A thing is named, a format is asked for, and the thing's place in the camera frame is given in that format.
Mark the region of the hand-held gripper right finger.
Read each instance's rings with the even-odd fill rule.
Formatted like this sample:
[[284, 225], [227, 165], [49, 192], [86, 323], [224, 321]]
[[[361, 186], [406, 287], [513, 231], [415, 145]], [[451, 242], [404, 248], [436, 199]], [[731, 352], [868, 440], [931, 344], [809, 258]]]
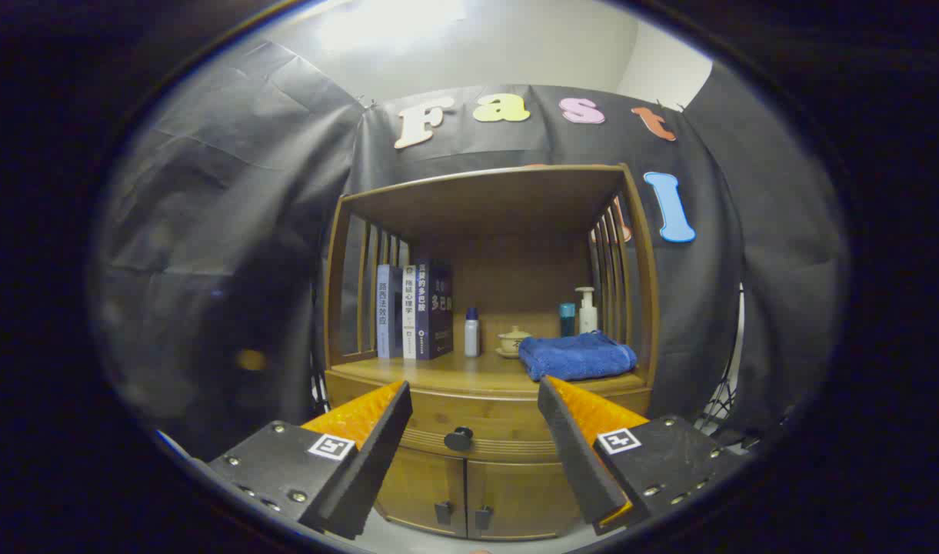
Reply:
[[579, 512], [598, 534], [666, 518], [748, 460], [679, 416], [648, 419], [549, 375], [538, 408]]

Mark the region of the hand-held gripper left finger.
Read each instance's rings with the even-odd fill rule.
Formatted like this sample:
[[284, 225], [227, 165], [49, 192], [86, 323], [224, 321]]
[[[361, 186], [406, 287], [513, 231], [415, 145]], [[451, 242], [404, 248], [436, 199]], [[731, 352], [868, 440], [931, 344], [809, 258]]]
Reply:
[[409, 383], [388, 383], [299, 426], [270, 422], [208, 469], [294, 525], [355, 539], [412, 413]]

